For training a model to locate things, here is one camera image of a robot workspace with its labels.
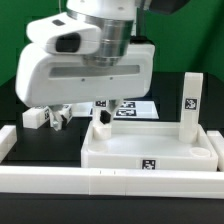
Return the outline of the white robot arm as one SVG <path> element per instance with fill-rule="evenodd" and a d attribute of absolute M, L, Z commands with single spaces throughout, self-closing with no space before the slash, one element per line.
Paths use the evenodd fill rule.
<path fill-rule="evenodd" d="M 190 0 L 68 0 L 66 11 L 32 21 L 15 90 L 28 107 L 48 106 L 59 128 L 64 104 L 104 101 L 96 122 L 108 126 L 122 101 L 149 91 L 155 46 L 134 36 L 137 15 L 170 15 Z"/>

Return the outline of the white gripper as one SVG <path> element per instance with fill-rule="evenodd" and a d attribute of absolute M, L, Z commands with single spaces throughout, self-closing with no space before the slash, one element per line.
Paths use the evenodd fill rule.
<path fill-rule="evenodd" d="M 28 107 L 50 106 L 52 127 L 67 125 L 62 104 L 108 100 L 100 112 L 104 125 L 113 121 L 122 99 L 143 97 L 150 89 L 155 47 L 131 44 L 117 65 L 86 66 L 78 55 L 52 55 L 35 44 L 27 45 L 19 59 L 15 91 Z"/>

